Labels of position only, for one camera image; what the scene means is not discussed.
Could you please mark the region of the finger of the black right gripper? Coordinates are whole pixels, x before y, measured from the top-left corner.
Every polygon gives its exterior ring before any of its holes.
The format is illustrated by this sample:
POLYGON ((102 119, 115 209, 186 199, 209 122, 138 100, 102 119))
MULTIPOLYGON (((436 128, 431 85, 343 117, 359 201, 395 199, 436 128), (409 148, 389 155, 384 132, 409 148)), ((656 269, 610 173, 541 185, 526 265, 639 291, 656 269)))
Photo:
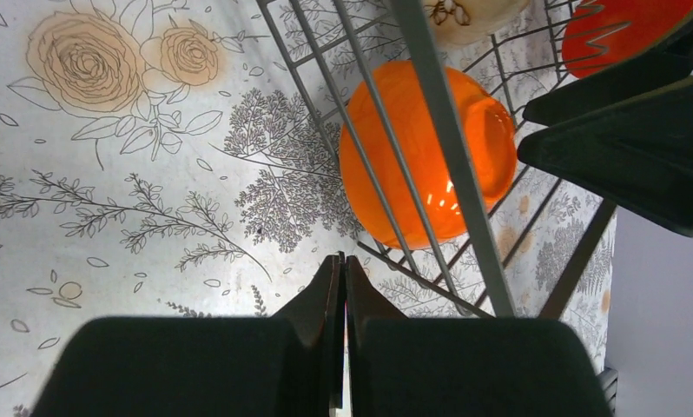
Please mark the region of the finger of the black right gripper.
POLYGON ((526 121, 551 126, 647 93, 693 70, 693 11, 644 52, 530 100, 526 121))
POLYGON ((693 76, 532 133, 518 159, 693 237, 693 76))

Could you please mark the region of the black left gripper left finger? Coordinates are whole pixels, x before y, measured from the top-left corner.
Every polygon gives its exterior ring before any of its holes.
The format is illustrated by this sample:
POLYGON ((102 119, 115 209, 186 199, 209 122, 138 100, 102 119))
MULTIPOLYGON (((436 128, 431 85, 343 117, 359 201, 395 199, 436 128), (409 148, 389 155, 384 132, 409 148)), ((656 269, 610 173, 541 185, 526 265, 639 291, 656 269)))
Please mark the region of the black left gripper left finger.
POLYGON ((333 416, 342 405, 343 254, 267 317, 107 316, 69 340, 35 416, 333 416))

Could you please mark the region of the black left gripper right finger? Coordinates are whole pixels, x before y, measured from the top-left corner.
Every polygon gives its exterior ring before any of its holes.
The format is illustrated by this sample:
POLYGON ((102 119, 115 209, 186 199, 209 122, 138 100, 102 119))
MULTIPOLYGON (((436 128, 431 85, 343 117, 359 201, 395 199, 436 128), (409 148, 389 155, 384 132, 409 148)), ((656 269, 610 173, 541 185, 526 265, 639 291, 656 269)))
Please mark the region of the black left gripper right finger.
POLYGON ((345 260, 356 416, 609 416, 587 352, 560 321, 410 318, 345 260))

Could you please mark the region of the orange bowl front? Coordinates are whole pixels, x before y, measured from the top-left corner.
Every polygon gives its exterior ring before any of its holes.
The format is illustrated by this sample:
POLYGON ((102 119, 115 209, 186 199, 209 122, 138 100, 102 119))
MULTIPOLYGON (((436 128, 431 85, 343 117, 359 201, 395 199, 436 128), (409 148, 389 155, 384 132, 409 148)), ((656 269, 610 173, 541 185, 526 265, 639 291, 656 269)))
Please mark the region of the orange bowl front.
MULTIPOLYGON (((515 127, 505 106, 473 78, 452 68, 445 72, 480 191, 490 209, 513 182, 518 162, 515 127)), ((407 60, 384 63, 373 72, 373 79, 436 240, 444 243, 464 234, 466 225, 412 64, 407 60)), ((365 83, 354 91, 346 110, 407 247, 429 248, 426 231, 365 83)), ((366 232, 385 246, 399 248, 398 237, 347 127, 340 138, 340 172, 347 200, 366 232)))

